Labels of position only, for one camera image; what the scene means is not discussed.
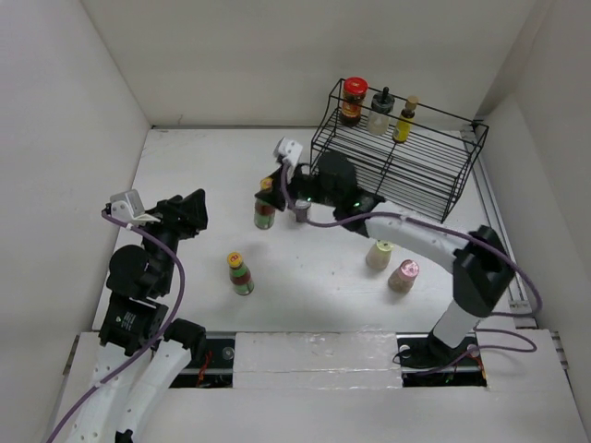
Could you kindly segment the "yellow-lid spice jar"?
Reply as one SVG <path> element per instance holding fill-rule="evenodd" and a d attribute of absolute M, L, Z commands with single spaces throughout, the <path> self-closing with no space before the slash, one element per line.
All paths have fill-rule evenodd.
<path fill-rule="evenodd" d="M 391 261 L 394 244 L 376 241 L 366 254 L 366 264 L 373 270 L 386 269 Z"/>

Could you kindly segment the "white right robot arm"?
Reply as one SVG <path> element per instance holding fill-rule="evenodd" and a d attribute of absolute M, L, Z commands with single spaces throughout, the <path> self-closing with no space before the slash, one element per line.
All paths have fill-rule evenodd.
<path fill-rule="evenodd" d="M 422 221 L 412 212 L 359 187 L 348 178 L 343 159 L 331 159 L 327 172 L 301 171 L 301 145 L 281 140 L 273 155 L 279 164 L 271 189 L 257 196 L 277 210 L 295 210 L 296 201 L 310 199 L 333 209 L 331 222 L 305 223 L 317 228 L 342 227 L 376 241 L 394 243 L 425 257 L 452 276 L 452 300 L 426 339 L 396 355 L 406 367 L 434 372 L 468 354 L 469 332 L 488 317 L 512 282 L 517 265 L 507 256 L 497 233 L 480 226 L 461 233 L 439 223 Z"/>

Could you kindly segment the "pink-lid spice jar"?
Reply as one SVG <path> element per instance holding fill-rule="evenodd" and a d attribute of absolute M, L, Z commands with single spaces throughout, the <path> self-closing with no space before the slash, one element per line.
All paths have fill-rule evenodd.
<path fill-rule="evenodd" d="M 412 259 L 404 260 L 388 279 L 388 286 L 397 293 L 409 293 L 414 286 L 420 267 Z"/>

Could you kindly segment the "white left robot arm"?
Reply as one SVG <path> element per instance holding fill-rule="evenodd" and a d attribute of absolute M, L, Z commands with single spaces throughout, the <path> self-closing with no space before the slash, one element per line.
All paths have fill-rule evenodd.
<path fill-rule="evenodd" d="M 176 315 L 187 282 L 178 245 L 208 226 L 204 190 L 145 209 L 131 189 L 111 196 L 101 215 L 142 240 L 110 258 L 105 286 L 111 295 L 90 386 L 54 426 L 49 442 L 66 424 L 72 425 L 70 442 L 138 441 L 175 377 L 206 353 L 206 330 Z"/>

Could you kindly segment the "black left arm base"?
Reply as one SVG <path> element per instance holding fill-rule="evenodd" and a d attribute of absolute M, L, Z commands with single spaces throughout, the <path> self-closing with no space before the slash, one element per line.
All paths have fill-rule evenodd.
<path fill-rule="evenodd" d="M 192 360 L 175 378 L 171 389 L 226 389 L 233 386 L 235 335 L 211 335 L 200 360 Z"/>

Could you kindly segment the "small yellow-label brown bottle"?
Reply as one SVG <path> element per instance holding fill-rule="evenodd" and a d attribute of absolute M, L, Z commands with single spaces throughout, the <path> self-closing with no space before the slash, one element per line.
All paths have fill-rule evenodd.
<path fill-rule="evenodd" d="M 396 125 L 392 131 L 392 140 L 395 143 L 405 143 L 415 118 L 419 99 L 415 95 L 408 96 L 400 116 L 396 119 Z"/>

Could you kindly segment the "yellow-cap green-label sauce bottle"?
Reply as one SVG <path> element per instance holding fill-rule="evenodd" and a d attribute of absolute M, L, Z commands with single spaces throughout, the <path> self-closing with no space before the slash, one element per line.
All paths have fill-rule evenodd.
<path fill-rule="evenodd" d="M 270 177 L 262 179 L 259 183 L 259 191 L 267 197 L 272 192 L 273 180 Z M 254 212 L 254 224 L 261 230 L 268 230 L 274 224 L 275 208 L 267 203 L 265 200 L 256 197 L 255 199 L 255 212 Z"/>

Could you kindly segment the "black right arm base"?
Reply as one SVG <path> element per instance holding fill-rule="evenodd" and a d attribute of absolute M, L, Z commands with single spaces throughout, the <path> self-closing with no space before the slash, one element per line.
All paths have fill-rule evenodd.
<path fill-rule="evenodd" d="M 479 353 L 472 352 L 458 359 L 477 345 L 476 335 L 471 333 L 456 349 L 432 351 L 427 334 L 400 333 L 396 335 L 397 349 L 392 361 L 401 367 L 404 388 L 485 388 L 488 382 Z"/>

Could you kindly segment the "black-lid spice shaker jar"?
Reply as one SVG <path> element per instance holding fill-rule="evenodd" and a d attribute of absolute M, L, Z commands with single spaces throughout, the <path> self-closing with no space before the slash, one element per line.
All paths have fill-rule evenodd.
<path fill-rule="evenodd" d="M 367 130 L 370 134 L 378 136 L 387 132 L 394 103 L 395 98 L 390 94 L 388 87 L 384 87 L 381 92 L 373 95 L 367 122 Z"/>

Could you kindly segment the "red-lid chili sauce jar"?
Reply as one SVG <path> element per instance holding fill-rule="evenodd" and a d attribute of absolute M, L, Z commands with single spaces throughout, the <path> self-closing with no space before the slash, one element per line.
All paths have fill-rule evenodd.
<path fill-rule="evenodd" d="M 343 126 L 354 127 L 359 123 L 367 91 L 368 83 L 363 78 L 350 77 L 344 81 L 340 109 Z"/>

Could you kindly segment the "white-lid dark sauce jar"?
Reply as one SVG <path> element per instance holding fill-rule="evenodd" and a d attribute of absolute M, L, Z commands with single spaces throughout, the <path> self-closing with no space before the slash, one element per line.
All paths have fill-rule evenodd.
<path fill-rule="evenodd" d="M 308 214 L 311 203 L 306 200 L 298 200 L 295 203 L 294 214 L 297 223 L 306 223 L 308 221 Z"/>

